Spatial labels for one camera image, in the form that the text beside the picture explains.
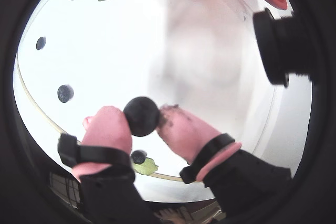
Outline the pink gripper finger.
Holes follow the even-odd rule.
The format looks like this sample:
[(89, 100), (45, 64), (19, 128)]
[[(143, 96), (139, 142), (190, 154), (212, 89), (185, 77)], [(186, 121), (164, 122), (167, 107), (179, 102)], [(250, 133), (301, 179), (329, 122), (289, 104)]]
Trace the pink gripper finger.
[(124, 113), (102, 107), (84, 120), (86, 133), (61, 134), (58, 154), (80, 183), (84, 205), (94, 223), (159, 223), (134, 186), (130, 161), (132, 136)]
[(188, 166), (185, 184), (202, 182), (227, 215), (237, 215), (276, 195), (292, 180), (291, 170), (243, 150), (229, 134), (178, 106), (163, 106), (157, 133)]

